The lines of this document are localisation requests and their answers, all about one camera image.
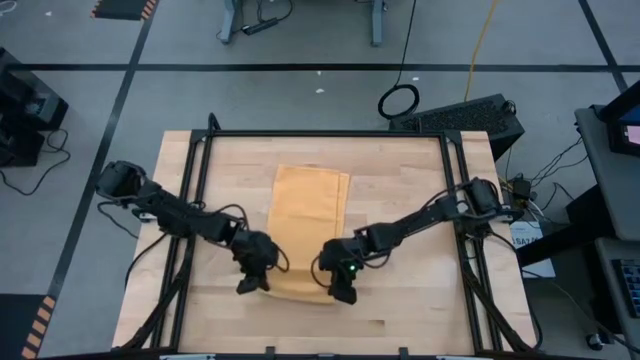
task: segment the wooden table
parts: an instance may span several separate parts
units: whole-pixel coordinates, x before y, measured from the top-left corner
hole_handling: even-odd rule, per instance
[[[166,132],[160,149],[153,178],[174,194],[182,181],[189,136],[187,131]],[[463,139],[470,176],[498,185],[486,134],[463,133]],[[450,154],[459,181],[453,146]],[[200,153],[189,199],[195,192],[199,158]],[[252,229],[265,230],[279,164],[351,175],[345,236],[366,224],[395,221],[446,187],[437,139],[222,137],[213,142],[204,201],[209,209],[238,203],[246,209]],[[511,238],[506,224],[492,226]],[[157,225],[143,225],[136,253],[159,235]],[[399,347],[408,347],[414,355],[472,354],[454,241],[451,223],[406,239],[384,268],[358,274],[358,302],[351,306],[298,303],[259,292],[239,296],[235,287],[242,274],[231,254],[198,240],[180,351],[264,353],[266,346],[275,346],[277,353],[397,354]],[[161,243],[132,272],[114,346],[128,340],[156,305],[168,244]],[[485,241],[485,254],[496,305],[533,345],[535,334],[515,255],[492,238]],[[477,304],[488,348],[486,317]],[[168,344],[172,319],[173,309],[167,312],[163,344]]]

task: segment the yellow cloth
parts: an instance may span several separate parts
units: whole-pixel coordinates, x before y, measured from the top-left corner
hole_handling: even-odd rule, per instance
[[[291,300],[331,304],[333,297],[311,277],[311,262],[322,245],[340,237],[349,190],[349,175],[335,170],[280,165],[273,185],[267,232],[289,258],[289,271],[272,269],[267,294]],[[329,284],[331,273],[316,277]]]

